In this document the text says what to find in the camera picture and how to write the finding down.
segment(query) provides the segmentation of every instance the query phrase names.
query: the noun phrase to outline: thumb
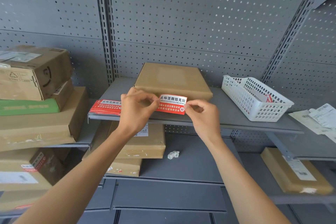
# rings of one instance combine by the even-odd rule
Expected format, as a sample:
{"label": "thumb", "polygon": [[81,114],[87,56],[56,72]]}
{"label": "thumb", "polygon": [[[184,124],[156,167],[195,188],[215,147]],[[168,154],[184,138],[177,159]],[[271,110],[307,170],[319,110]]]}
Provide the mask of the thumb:
{"label": "thumb", "polygon": [[185,104],[184,105],[184,110],[185,110],[185,113],[191,118],[195,118],[197,115],[198,115],[198,112],[196,112],[191,105],[189,104]]}
{"label": "thumb", "polygon": [[160,105],[160,99],[154,100],[150,106],[145,107],[145,109],[149,112],[151,115]]}

